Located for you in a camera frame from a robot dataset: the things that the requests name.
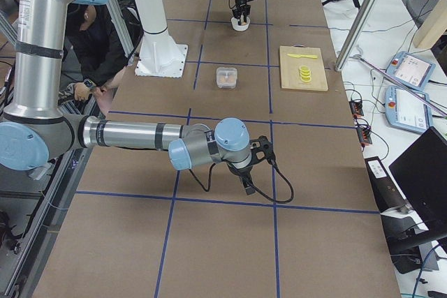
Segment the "black box with label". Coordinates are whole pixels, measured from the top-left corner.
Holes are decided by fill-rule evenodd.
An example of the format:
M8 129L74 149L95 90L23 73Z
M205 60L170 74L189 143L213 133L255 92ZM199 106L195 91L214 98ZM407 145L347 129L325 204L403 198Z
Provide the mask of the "black box with label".
M403 198L378 156L365 159L376 205L381 213L397 211L408 214L412 208Z

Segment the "aluminium frame post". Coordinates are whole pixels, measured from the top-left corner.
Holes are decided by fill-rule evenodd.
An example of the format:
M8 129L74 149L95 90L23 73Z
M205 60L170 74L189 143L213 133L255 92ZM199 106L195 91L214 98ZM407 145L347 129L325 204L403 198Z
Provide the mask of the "aluminium frame post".
M376 0L363 1L358 14L356 15L356 18L353 21L353 25L346 37L346 40L344 41L341 52L337 57L335 63L335 70L337 72L341 72L345 63L347 62L348 57L350 56L352 49L356 45L375 3Z

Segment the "teach pendant far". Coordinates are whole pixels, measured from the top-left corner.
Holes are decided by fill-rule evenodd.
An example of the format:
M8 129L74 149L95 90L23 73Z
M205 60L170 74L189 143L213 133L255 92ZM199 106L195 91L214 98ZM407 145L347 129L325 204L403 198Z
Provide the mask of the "teach pendant far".
M410 89L422 91L435 69L435 64L408 52L398 52L389 63L386 73Z

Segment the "seated person black jacket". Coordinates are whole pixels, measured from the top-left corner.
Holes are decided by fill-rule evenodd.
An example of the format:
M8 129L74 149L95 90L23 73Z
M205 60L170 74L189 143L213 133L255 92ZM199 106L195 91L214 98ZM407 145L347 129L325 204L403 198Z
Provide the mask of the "seated person black jacket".
M60 91L58 103L92 96L106 115L129 64L107 6L70 4L66 37L80 63L82 79Z

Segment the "black laptop monitor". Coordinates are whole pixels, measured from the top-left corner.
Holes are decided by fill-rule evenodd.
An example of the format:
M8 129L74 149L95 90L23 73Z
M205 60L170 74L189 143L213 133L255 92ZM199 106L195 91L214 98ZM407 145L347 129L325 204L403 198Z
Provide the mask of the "black laptop monitor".
M389 169L429 229L446 224L446 138L435 127L428 128Z

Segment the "clear plastic egg box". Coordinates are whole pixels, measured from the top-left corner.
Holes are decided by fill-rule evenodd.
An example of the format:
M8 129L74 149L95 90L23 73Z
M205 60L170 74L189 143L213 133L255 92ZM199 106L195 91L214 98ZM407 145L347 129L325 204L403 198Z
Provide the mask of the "clear plastic egg box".
M220 89L234 89L237 85L237 69L233 67L218 67L216 83Z

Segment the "white bowl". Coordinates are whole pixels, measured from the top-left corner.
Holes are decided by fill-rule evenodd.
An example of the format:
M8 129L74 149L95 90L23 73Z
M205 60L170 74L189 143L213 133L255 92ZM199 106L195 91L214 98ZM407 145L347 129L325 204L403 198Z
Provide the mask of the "white bowl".
M242 16L240 17L240 24L239 25L235 24L233 17L231 18L230 22L232 24L232 28L235 31L246 31L249 28L249 25L243 25L242 24Z

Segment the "orange relay board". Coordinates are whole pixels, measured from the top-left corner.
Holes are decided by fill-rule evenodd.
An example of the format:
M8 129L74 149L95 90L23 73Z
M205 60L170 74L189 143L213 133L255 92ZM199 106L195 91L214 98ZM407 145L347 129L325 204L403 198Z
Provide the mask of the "orange relay board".
M359 118L359 117L363 117L364 116L363 108L362 108L362 102L361 101L350 100L349 101L349 106L350 106L353 118Z

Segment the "teach pendant near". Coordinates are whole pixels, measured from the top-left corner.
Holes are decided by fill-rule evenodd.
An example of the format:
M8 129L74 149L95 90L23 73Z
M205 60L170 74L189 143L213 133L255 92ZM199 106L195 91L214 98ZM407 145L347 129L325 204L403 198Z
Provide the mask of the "teach pendant near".
M394 128L422 134L434 125L431 109L402 88L387 88L385 108L386 119Z

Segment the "yellow plastic knife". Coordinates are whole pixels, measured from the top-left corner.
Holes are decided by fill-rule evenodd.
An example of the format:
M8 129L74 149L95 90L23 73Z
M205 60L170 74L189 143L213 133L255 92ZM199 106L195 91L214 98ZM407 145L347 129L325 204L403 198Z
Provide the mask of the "yellow plastic knife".
M318 59L318 55L315 54L292 54L292 53L288 53L286 54L288 57L292 57L292 58L306 58L306 59Z

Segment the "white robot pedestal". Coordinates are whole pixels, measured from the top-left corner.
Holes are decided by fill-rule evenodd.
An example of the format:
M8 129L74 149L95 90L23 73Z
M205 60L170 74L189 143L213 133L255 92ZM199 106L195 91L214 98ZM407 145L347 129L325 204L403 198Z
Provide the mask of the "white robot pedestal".
M135 68L138 76L180 78L188 52L168 31L163 0L135 0L144 35Z

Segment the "metal reacher stick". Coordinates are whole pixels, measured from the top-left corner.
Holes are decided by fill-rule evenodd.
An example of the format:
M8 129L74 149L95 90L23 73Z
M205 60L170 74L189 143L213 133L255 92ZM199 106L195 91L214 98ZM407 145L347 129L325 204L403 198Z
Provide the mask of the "metal reacher stick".
M395 86L398 86L400 89L405 90L406 92L408 92L409 94L411 94L413 97L417 98L419 101L421 101L424 105L430 107L432 110L434 110L435 112L437 112L439 115L441 115L442 118L446 119L446 112L444 112L443 110L441 110L439 107L437 107L436 105L434 105L433 103L425 100L424 98L422 98L421 96L418 95L418 93L412 91L410 88L406 87L404 84L402 84L401 82L398 82L394 77L390 76L389 74L387 74L385 71L382 71L380 68L376 67L375 65L371 64L370 62L368 62L366 59L364 59L360 54L354 54L352 57L352 59L355 59L359 62L364 63L366 66L370 67L371 69L377 71L378 73L380 73L384 78L387 79L387 81L391 82L392 84L394 84Z

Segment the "teach pendant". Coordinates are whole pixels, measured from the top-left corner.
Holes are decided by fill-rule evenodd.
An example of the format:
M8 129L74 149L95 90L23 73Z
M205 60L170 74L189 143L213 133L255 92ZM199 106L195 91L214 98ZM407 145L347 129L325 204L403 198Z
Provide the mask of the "teach pendant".
M389 63L386 73L410 89L422 91L435 69L435 64L408 52L398 52Z
M434 125L431 109L402 88L387 88L385 108L386 119L394 128L422 134Z

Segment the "wooden cutting board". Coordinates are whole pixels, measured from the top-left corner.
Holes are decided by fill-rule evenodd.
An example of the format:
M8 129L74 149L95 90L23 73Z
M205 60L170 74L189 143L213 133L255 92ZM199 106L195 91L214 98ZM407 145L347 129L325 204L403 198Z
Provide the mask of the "wooden cutting board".
M282 89L328 90L323 57L319 48L281 46L279 65Z

